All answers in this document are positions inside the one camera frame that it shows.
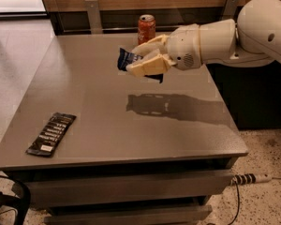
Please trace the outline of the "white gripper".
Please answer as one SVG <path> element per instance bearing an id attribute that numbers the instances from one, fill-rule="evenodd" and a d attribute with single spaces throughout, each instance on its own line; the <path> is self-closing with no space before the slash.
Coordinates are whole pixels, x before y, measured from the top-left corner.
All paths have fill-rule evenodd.
<path id="1" fill-rule="evenodd" d="M 165 34 L 154 37 L 132 52 L 142 56 L 141 60 L 126 67 L 126 71 L 135 77 L 164 74 L 173 66 L 180 70 L 200 68 L 200 27 L 197 24 L 182 26 L 169 37 Z"/>

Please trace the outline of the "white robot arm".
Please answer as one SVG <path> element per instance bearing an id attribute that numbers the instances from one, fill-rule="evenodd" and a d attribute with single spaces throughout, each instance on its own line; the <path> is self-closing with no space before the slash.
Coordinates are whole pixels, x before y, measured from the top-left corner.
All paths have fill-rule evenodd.
<path id="1" fill-rule="evenodd" d="M 135 77 L 208 64 L 235 68 L 262 67 L 272 61 L 281 64 L 281 1 L 251 0 L 235 20 L 181 26 L 132 52 L 141 57 L 126 67 Z"/>

